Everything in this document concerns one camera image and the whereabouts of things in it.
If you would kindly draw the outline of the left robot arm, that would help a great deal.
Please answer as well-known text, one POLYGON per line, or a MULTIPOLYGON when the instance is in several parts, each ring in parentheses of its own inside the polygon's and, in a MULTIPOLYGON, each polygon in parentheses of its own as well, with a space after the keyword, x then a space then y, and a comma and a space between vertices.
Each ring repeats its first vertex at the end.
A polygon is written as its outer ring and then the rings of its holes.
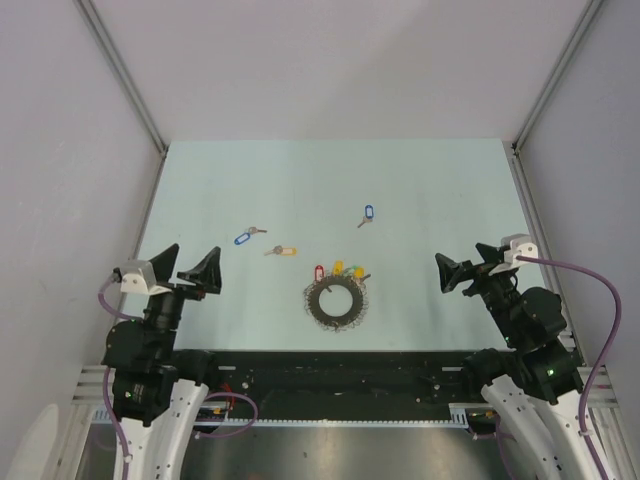
POLYGON ((103 400, 120 447, 121 479, 177 479, 203 400, 221 387, 215 356, 174 349, 186 302, 222 289, 214 247, 173 282, 179 247, 117 268, 100 287, 100 305, 116 324, 106 337, 103 400))

